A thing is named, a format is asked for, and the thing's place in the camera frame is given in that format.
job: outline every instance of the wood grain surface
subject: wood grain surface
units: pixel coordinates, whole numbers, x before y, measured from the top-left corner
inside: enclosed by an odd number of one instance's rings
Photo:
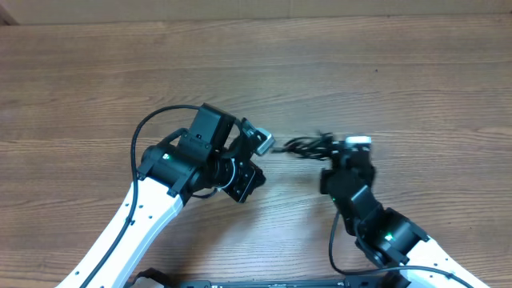
[[[50,287],[130,185],[130,137],[208,102],[279,141],[373,137],[375,195],[492,287],[512,281],[512,15],[0,27],[0,287]],[[157,116],[144,148],[194,114]],[[246,204],[191,201],[135,272],[212,281],[338,277],[324,162],[255,159]],[[371,264],[340,225],[342,268]]]
[[[512,0],[0,0],[8,23],[508,14]]]

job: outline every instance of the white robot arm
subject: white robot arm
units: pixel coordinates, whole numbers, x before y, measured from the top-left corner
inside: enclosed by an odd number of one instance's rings
[[[181,128],[147,148],[140,167],[135,168],[134,143],[143,123],[159,112],[175,108],[198,110],[190,130]],[[238,127],[240,135],[227,150],[224,144],[232,126]],[[177,146],[170,144],[178,137]],[[448,256],[425,231],[397,211],[384,210],[374,198],[371,186],[375,171],[370,163],[369,137],[348,137],[336,142],[332,134],[324,134],[320,139],[307,138],[312,139],[309,143],[302,142],[304,139],[292,139],[276,151],[331,160],[332,169],[322,172],[320,192],[328,194],[339,211],[330,242],[330,261],[337,272],[346,276],[391,272],[380,281],[379,285],[385,287],[487,287]],[[261,186],[266,179],[250,158],[254,153],[266,153],[273,144],[274,138],[266,130],[207,104],[170,106],[153,112],[139,124],[132,140],[132,170],[138,178],[138,196],[134,198],[132,183],[107,228],[58,287],[123,287],[150,244],[195,196],[194,192],[216,187],[236,202],[244,202]],[[332,240],[339,215],[343,216],[347,232],[357,237],[356,246],[381,269],[354,272],[335,266]]]
[[[133,205],[133,183],[118,212],[78,266],[59,288],[80,287],[118,236]],[[180,195],[168,195],[169,187],[147,177],[138,182],[138,201],[130,227],[88,287],[123,287],[153,240],[183,208]]]

